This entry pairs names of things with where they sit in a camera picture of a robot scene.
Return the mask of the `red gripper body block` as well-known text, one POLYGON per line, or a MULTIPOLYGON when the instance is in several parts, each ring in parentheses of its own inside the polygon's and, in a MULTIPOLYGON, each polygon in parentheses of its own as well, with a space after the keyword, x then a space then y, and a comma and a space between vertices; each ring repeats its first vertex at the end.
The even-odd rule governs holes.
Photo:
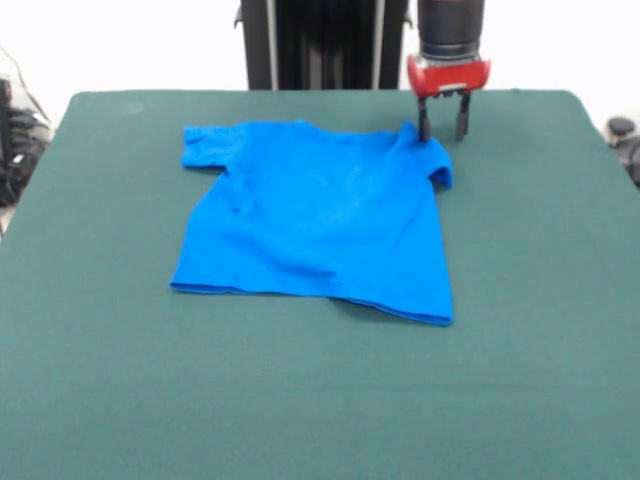
POLYGON ((491 62, 481 58, 453 62, 436 62, 417 54, 407 58, 409 84, 418 98, 482 89, 490 70, 491 62))

